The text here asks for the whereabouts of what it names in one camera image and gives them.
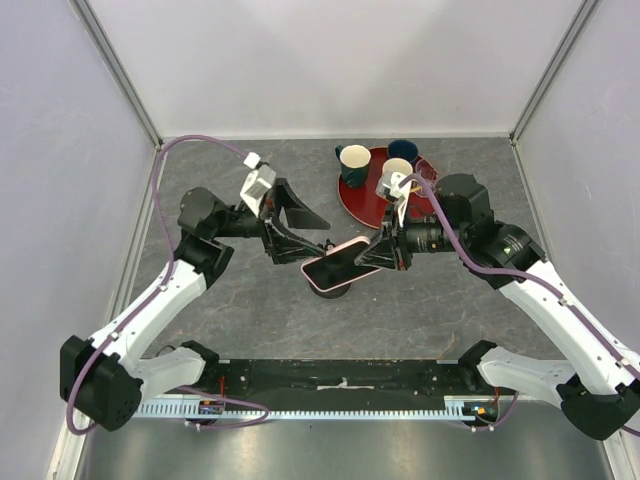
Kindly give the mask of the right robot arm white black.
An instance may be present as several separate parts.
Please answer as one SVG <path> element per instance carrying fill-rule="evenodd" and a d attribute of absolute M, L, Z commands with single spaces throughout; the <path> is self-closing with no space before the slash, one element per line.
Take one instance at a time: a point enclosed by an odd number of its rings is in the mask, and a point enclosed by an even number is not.
<path fill-rule="evenodd" d="M 639 411 L 639 355 L 612 335 L 571 292 L 542 247 L 498 221 L 487 189 L 470 174 L 436 183 L 382 174 L 389 201 L 358 266 L 406 270 L 415 253 L 454 251 L 471 274 L 513 302 L 564 355 L 558 366 L 479 341 L 458 362 L 467 392 L 506 388 L 559 408 L 583 434 L 606 440 Z"/>

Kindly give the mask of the phone with pink case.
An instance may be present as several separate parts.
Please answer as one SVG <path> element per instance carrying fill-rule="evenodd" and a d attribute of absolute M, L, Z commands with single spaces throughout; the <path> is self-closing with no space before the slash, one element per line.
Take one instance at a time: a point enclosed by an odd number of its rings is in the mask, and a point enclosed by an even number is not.
<path fill-rule="evenodd" d="M 301 273 L 319 296 L 339 297 L 348 291 L 352 283 L 380 271 L 380 268 L 355 264 L 356 257 L 369 245 L 367 237 L 355 237 L 328 249 L 323 257 L 303 262 Z"/>

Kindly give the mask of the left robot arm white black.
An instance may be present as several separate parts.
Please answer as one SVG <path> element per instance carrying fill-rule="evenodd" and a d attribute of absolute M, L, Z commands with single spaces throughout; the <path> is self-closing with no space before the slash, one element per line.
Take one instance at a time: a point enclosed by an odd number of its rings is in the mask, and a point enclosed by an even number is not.
<path fill-rule="evenodd" d="M 82 434 L 73 417 L 81 412 L 96 426 L 115 431 L 141 403 L 190 386 L 208 393 L 219 382 L 218 355 L 195 341 L 154 358 L 148 347 L 192 301 L 209 290 L 234 253 L 224 238 L 258 238 L 276 265 L 321 257 L 325 249 L 297 230 L 327 230 L 329 222 L 313 212 L 277 178 L 259 188 L 260 198 L 231 206 L 204 187 L 180 201 L 181 238 L 168 263 L 147 289 L 116 319 L 88 339 L 69 337 L 60 349 L 60 396 L 67 404 L 70 431 Z"/>

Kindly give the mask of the black phone stand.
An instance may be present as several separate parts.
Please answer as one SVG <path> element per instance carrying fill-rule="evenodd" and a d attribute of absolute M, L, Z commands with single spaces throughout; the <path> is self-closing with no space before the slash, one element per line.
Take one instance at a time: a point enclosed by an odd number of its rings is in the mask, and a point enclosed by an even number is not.
<path fill-rule="evenodd" d="M 323 257 L 309 260 L 301 266 L 301 272 L 318 296 L 337 298 L 348 291 L 355 272 L 357 244 L 356 240 L 349 240 L 329 246 Z"/>

